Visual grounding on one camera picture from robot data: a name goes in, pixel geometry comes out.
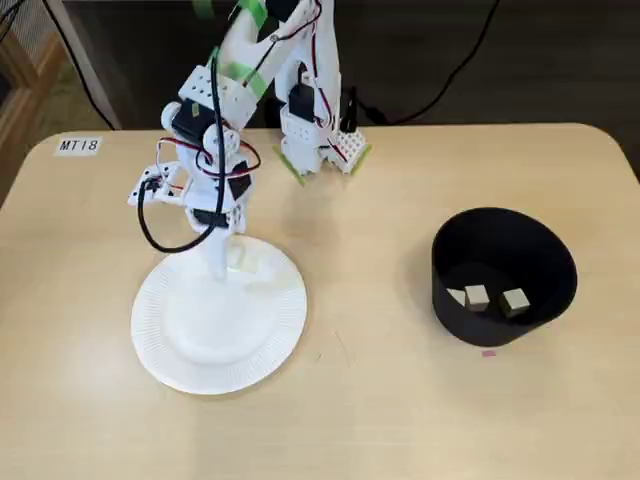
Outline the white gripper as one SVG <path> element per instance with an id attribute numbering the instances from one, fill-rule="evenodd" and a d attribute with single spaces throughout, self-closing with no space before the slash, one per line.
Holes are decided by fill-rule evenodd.
<path id="1" fill-rule="evenodd" d="M 207 165 L 205 152 L 183 149 L 183 166 L 192 181 L 186 194 L 186 205 L 192 210 L 217 212 L 220 182 L 199 167 L 218 173 L 216 163 Z M 247 209 L 252 193 L 254 176 L 252 173 L 236 176 L 236 173 L 248 170 L 250 156 L 237 151 L 226 159 L 224 197 L 220 213 L 233 232 L 244 234 L 247 228 Z M 214 229 L 206 239 L 206 257 L 214 277 L 223 281 L 227 275 L 227 261 L 242 261 L 246 254 L 244 237 L 232 234 L 228 229 Z"/>

